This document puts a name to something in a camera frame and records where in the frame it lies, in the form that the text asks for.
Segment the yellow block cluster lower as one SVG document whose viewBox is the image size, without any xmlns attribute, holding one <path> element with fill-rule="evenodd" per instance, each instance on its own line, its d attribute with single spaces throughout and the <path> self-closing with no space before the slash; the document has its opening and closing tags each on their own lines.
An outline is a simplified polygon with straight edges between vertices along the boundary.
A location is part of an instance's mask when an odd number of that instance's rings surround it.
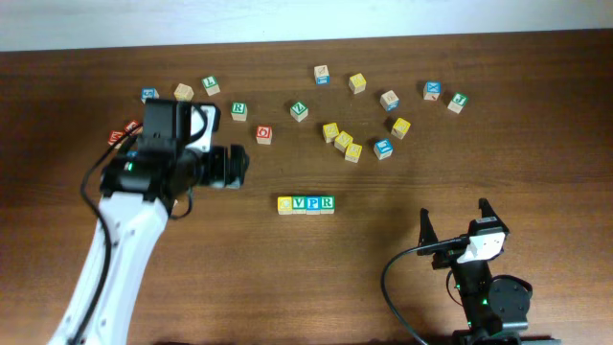
<svg viewBox="0 0 613 345">
<path fill-rule="evenodd" d="M 355 143 L 351 143 L 347 146 L 346 151 L 345 151 L 345 159 L 347 161 L 353 162 L 353 163 L 357 163 L 360 159 L 361 156 L 361 152 L 362 152 L 362 146 L 355 144 Z"/>
</svg>

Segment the red M letter block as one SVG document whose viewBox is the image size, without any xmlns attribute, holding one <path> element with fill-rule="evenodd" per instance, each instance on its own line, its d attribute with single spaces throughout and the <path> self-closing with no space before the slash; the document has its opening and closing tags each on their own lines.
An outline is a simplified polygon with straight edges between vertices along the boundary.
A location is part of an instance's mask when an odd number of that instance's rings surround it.
<svg viewBox="0 0 613 345">
<path fill-rule="evenodd" d="M 107 140 L 107 144 L 110 147 L 113 147 L 115 150 L 118 150 L 121 147 L 122 142 L 124 141 L 124 139 L 125 139 L 125 132 L 124 131 L 113 130 L 109 134 L 109 138 Z"/>
</svg>

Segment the green V letter block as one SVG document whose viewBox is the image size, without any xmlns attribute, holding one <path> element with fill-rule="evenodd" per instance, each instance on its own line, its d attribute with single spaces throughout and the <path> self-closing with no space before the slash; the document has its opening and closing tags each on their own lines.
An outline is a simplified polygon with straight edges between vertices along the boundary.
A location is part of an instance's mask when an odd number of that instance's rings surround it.
<svg viewBox="0 0 613 345">
<path fill-rule="evenodd" d="M 292 197 L 292 213 L 294 215 L 304 214 L 307 211 L 306 198 L 303 195 Z"/>
</svg>

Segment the red 6 number block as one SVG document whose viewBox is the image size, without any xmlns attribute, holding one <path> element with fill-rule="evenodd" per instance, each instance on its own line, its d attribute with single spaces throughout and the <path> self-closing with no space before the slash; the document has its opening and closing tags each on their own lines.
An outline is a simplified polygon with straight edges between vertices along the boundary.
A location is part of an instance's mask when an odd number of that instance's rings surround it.
<svg viewBox="0 0 613 345">
<path fill-rule="evenodd" d="M 142 125 L 136 120 L 132 120 L 125 126 L 125 132 L 130 132 L 132 135 L 139 134 L 141 131 Z"/>
</svg>

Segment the yellow block cluster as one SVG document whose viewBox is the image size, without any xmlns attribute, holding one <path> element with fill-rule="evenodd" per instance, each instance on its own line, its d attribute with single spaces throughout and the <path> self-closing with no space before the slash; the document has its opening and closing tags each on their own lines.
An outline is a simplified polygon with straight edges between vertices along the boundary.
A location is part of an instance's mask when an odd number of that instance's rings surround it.
<svg viewBox="0 0 613 345">
<path fill-rule="evenodd" d="M 347 161 L 353 162 L 353 163 L 357 163 L 360 159 L 361 156 L 361 152 L 362 152 L 362 146 L 355 144 L 355 143 L 351 143 L 347 146 L 346 151 L 345 151 L 345 159 Z"/>
<path fill-rule="evenodd" d="M 345 153 L 348 146 L 353 142 L 353 137 L 347 133 L 346 131 L 341 131 L 335 138 L 334 138 L 334 146 L 340 150 L 341 152 Z"/>
</svg>

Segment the blue X letter block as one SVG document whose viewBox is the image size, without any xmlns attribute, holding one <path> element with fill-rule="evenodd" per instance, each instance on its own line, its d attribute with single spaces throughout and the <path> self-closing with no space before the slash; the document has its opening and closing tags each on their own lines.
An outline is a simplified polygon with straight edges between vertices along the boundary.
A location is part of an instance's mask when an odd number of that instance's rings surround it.
<svg viewBox="0 0 613 345">
<path fill-rule="evenodd" d="M 439 81 L 428 80 L 423 88 L 423 98 L 427 101 L 436 101 L 442 93 L 442 85 Z"/>
</svg>

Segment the blue S letter block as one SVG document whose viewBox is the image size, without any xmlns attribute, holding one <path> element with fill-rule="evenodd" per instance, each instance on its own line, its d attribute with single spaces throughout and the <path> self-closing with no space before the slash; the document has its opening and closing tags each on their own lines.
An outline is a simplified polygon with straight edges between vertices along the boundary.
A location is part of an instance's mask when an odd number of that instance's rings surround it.
<svg viewBox="0 0 613 345">
<path fill-rule="evenodd" d="M 158 98 L 159 98 L 159 93 L 153 87 L 146 87 L 141 90 L 140 99 L 143 104 L 145 104 L 147 100 L 149 99 L 158 99 Z"/>
</svg>

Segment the yellow C letter block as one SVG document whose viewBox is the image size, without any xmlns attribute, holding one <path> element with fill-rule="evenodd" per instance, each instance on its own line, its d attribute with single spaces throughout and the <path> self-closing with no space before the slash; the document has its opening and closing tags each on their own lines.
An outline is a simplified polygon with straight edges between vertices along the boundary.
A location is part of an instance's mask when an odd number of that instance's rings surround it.
<svg viewBox="0 0 613 345">
<path fill-rule="evenodd" d="M 292 215 L 293 214 L 293 197 L 292 196 L 279 196 L 277 199 L 277 209 L 279 215 Z"/>
</svg>

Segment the green J letter block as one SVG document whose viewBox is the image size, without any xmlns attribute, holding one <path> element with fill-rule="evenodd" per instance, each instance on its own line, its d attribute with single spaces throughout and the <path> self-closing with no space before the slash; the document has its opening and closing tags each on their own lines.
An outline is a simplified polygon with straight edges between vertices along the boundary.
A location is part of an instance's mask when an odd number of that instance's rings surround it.
<svg viewBox="0 0 613 345">
<path fill-rule="evenodd" d="M 447 108 L 456 114 L 460 114 L 468 102 L 468 96 L 462 93 L 455 93 L 451 98 Z"/>
</svg>

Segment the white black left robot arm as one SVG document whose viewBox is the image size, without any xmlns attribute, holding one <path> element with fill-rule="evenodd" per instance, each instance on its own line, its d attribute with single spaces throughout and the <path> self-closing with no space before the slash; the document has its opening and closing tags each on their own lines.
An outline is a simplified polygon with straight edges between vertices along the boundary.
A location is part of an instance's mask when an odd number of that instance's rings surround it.
<svg viewBox="0 0 613 345">
<path fill-rule="evenodd" d="M 101 171 L 99 201 L 79 193 L 97 224 L 53 344 L 124 344 L 148 260 L 176 201 L 193 207 L 196 187 L 238 189 L 249 157 L 241 145 L 212 143 L 220 109 L 213 103 L 145 102 L 144 121 L 122 134 L 92 166 Z"/>
</svg>

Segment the yellow block cluster middle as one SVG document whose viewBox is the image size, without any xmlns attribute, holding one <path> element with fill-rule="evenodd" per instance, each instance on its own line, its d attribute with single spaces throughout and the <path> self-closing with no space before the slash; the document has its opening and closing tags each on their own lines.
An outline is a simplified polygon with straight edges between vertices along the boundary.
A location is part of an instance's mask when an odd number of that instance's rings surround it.
<svg viewBox="0 0 613 345">
<path fill-rule="evenodd" d="M 353 142 L 353 137 L 347 133 L 346 131 L 341 131 L 335 138 L 334 138 L 334 146 L 340 150 L 341 152 L 345 153 L 348 146 Z"/>
</svg>

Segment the yellow S letter block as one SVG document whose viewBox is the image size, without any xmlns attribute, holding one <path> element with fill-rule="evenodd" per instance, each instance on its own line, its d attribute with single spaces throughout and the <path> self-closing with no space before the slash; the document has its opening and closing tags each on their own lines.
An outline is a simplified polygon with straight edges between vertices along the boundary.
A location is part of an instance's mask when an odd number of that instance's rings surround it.
<svg viewBox="0 0 613 345">
<path fill-rule="evenodd" d="M 336 123 L 323 125 L 323 137 L 326 143 L 332 143 L 338 135 L 339 129 Z"/>
</svg>

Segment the green r block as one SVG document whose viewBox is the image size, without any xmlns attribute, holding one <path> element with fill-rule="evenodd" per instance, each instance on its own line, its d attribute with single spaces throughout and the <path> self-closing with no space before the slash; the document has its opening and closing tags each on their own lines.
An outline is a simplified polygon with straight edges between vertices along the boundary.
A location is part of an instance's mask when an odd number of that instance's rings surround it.
<svg viewBox="0 0 613 345">
<path fill-rule="evenodd" d="M 335 197 L 333 195 L 322 195 L 320 200 L 320 212 L 322 214 L 333 214 L 335 212 Z"/>
<path fill-rule="evenodd" d="M 232 103 L 231 116 L 234 121 L 245 122 L 247 115 L 248 108 L 246 103 Z"/>
</svg>

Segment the blue P letter block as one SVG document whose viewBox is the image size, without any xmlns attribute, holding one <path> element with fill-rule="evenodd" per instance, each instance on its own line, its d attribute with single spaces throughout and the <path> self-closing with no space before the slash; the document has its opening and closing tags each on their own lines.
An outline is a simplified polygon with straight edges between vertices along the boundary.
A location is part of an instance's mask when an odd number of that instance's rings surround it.
<svg viewBox="0 0 613 345">
<path fill-rule="evenodd" d="M 306 214 L 320 215 L 321 214 L 321 197 L 307 196 L 306 197 Z"/>
</svg>

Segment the red O letter block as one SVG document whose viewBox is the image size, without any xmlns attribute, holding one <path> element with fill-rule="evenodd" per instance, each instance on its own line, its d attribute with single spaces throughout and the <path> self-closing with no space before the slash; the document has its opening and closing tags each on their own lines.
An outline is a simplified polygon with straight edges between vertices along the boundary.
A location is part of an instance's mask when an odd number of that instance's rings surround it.
<svg viewBox="0 0 613 345">
<path fill-rule="evenodd" d="M 270 145 L 272 143 L 272 127 L 258 126 L 256 130 L 256 140 L 260 145 Z"/>
</svg>

